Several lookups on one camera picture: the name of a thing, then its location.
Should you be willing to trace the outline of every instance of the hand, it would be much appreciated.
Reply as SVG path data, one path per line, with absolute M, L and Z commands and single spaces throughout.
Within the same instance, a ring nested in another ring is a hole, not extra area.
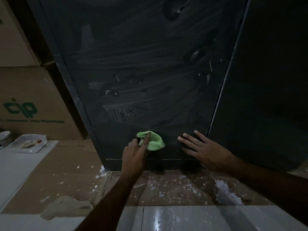
M 211 171 L 226 171 L 231 161 L 238 159 L 226 148 L 208 139 L 198 131 L 194 131 L 202 141 L 184 133 L 186 138 L 178 137 L 178 140 L 191 149 L 183 148 L 188 155 L 197 158 L 201 165 Z
M 148 148 L 151 134 L 147 134 L 142 145 L 138 147 L 138 140 L 133 139 L 123 150 L 121 178 L 135 183 L 144 167 L 144 156 Z

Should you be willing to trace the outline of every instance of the white tray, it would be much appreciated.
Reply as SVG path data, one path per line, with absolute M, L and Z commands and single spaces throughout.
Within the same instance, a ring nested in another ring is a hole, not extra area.
M 41 140 L 41 142 L 33 147 L 21 149 L 20 146 L 28 140 Z M 45 146 L 46 143 L 46 135 L 21 135 L 13 143 L 7 146 L 7 148 L 11 148 L 14 151 L 22 153 L 37 153 Z

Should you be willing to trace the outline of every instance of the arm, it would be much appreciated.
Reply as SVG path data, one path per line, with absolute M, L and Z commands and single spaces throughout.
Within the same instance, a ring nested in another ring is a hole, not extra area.
M 208 139 L 198 131 L 201 139 L 183 134 L 178 140 L 191 149 L 187 154 L 197 158 L 201 165 L 212 171 L 224 171 L 270 199 L 304 224 L 308 224 L 308 180 L 287 173 L 280 173 L 242 161 L 226 148 Z
M 124 148 L 119 180 L 94 210 L 83 220 L 76 231 L 116 230 L 133 185 L 143 171 L 144 156 L 148 148 L 149 140 L 150 134 L 147 135 L 140 147 L 138 147 L 137 139 L 134 139 Z

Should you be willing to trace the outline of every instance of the microfiber cloth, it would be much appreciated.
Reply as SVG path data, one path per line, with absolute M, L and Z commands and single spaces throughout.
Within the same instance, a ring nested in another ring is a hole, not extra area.
M 151 133 L 148 150 L 149 151 L 158 151 L 165 147 L 165 143 L 163 139 L 153 131 L 145 131 L 145 132 L 139 132 L 137 133 L 137 137 L 141 138 L 139 146 L 143 143 L 145 137 L 147 136 L 147 133 Z

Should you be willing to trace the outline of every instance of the green logo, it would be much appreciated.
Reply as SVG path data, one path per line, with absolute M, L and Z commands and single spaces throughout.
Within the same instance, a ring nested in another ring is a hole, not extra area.
M 25 102 L 22 104 L 16 103 L 16 99 L 12 98 L 14 103 L 6 102 L 4 103 L 4 107 L 11 114 L 19 114 L 22 113 L 26 118 L 33 118 L 33 114 L 37 114 L 38 110 L 32 102 Z

